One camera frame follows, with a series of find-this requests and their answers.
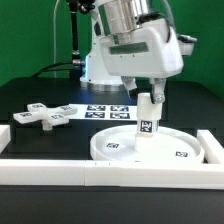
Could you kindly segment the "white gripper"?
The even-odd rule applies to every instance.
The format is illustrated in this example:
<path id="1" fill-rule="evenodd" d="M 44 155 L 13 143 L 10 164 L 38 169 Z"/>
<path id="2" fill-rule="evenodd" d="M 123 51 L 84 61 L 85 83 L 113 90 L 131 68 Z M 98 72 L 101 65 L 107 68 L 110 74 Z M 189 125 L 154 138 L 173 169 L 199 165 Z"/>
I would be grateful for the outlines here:
<path id="1" fill-rule="evenodd" d="M 165 101 L 164 78 L 179 74 L 183 59 L 176 33 L 165 19 L 146 22 L 128 34 L 128 42 L 115 44 L 112 36 L 100 39 L 103 61 L 108 73 L 122 76 L 128 96 L 137 98 L 133 77 L 151 78 L 153 104 Z"/>

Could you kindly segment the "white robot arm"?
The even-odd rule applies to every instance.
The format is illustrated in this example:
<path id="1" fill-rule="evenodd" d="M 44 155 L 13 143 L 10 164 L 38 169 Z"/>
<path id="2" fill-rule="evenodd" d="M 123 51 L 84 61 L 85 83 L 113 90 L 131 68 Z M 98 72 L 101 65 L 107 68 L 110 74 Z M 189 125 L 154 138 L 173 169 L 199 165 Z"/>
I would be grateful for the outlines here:
<path id="1" fill-rule="evenodd" d="M 178 37 L 169 17 L 153 9 L 153 0 L 78 2 L 82 13 L 96 14 L 108 73 L 121 78 L 130 96 L 137 91 L 135 79 L 147 78 L 152 102 L 164 102 L 166 79 L 183 68 Z"/>

